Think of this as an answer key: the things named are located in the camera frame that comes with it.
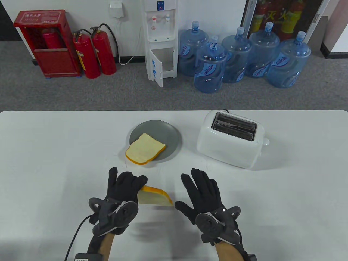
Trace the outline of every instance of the wall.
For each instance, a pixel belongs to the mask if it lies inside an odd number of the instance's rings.
[[[21,10],[65,9],[71,31],[89,29],[107,23],[116,35],[121,56],[144,55],[141,28],[140,0],[122,0],[125,17],[120,20],[109,16],[109,0],[1,0],[11,20]],[[235,33],[240,26],[246,0],[179,0],[179,34],[191,27],[193,20],[209,35],[223,37]]]
[[[348,1],[339,0],[328,23],[323,43],[331,52],[348,24]]]
[[[335,10],[337,4],[338,4],[339,0],[330,0],[323,12],[323,16],[328,16],[329,19],[333,13],[333,11]]]
[[[332,53],[348,53],[348,26],[346,26],[346,28],[342,32],[335,46],[332,48],[331,52]]]

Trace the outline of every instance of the toaster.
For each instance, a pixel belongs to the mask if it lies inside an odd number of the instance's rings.
[[[200,129],[197,150],[213,159],[240,168],[251,168],[261,154],[263,126],[228,111],[211,111]]]

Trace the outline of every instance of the red cabinet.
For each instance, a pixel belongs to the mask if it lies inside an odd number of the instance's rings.
[[[65,10],[20,11],[14,26],[22,31],[45,77],[81,75]]]

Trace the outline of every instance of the glove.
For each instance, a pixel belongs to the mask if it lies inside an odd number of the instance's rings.
[[[144,175],[135,177],[131,172],[122,172],[117,178],[117,168],[109,170],[108,191],[104,200],[108,198],[117,201],[134,201],[138,204],[138,192],[147,183],[148,178]],[[95,212],[89,219],[91,224],[97,223],[99,220],[99,211]],[[124,228],[116,228],[111,233],[119,235],[124,232]]]
[[[220,191],[215,180],[210,180],[207,173],[196,168],[191,170],[191,175],[196,185],[187,174],[181,174],[181,181],[189,194],[193,209],[182,201],[175,202],[174,206],[195,225],[199,213],[211,212],[224,205],[221,203]]]

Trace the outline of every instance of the baseboard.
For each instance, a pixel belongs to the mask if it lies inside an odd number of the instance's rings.
[[[121,63],[127,63],[130,59],[132,58],[132,56],[122,56],[121,57]],[[115,62],[119,63],[118,61],[118,56],[114,57]],[[39,65],[36,59],[33,59],[33,65]],[[144,63],[145,62],[145,56],[134,56],[133,59],[129,62],[129,63]]]
[[[320,47],[320,51],[326,59],[347,59],[348,58],[348,53],[331,53],[324,43],[322,43],[322,46]]]

